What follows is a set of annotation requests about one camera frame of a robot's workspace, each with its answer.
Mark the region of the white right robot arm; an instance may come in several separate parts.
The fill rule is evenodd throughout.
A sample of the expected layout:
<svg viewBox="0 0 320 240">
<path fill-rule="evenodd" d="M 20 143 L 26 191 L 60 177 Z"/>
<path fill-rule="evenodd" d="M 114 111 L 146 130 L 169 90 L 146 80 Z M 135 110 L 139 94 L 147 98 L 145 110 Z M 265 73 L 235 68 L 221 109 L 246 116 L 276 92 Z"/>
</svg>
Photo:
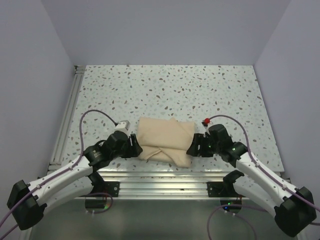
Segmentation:
<svg viewBox="0 0 320 240">
<path fill-rule="evenodd" d="M 314 199 L 306 187 L 297 188 L 271 171 L 251 152 L 248 144 L 232 140 L 222 124 L 202 122 L 205 133 L 196 133 L 187 154 L 209 158 L 219 155 L 234 167 L 222 180 L 227 196 L 244 196 L 267 211 L 289 237 L 296 237 L 317 218 Z"/>
</svg>

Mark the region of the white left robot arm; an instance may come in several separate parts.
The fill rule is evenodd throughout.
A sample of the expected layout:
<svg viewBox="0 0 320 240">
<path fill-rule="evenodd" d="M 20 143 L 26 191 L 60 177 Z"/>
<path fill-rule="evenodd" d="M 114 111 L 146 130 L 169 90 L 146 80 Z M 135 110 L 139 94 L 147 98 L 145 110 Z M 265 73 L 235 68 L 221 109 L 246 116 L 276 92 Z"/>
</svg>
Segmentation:
<svg viewBox="0 0 320 240">
<path fill-rule="evenodd" d="M 30 183 L 16 182 L 7 201 L 9 213 L 23 231 L 65 202 L 81 196 L 101 196 L 106 185 L 98 170 L 116 158 L 136 158 L 142 151 L 135 134 L 115 131 L 51 174 Z"/>
</svg>

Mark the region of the beige cloth mat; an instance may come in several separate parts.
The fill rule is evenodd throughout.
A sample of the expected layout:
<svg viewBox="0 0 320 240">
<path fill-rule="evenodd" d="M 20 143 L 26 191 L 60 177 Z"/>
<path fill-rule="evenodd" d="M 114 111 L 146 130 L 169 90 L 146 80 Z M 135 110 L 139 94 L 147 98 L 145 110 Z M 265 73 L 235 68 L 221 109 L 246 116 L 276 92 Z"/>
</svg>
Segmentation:
<svg viewBox="0 0 320 240">
<path fill-rule="evenodd" d="M 141 117 L 137 129 L 137 142 L 142 148 L 138 158 L 143 161 L 164 162 L 179 168 L 190 168 L 191 157 L 187 155 L 196 124 L 175 118 L 156 119 Z"/>
</svg>

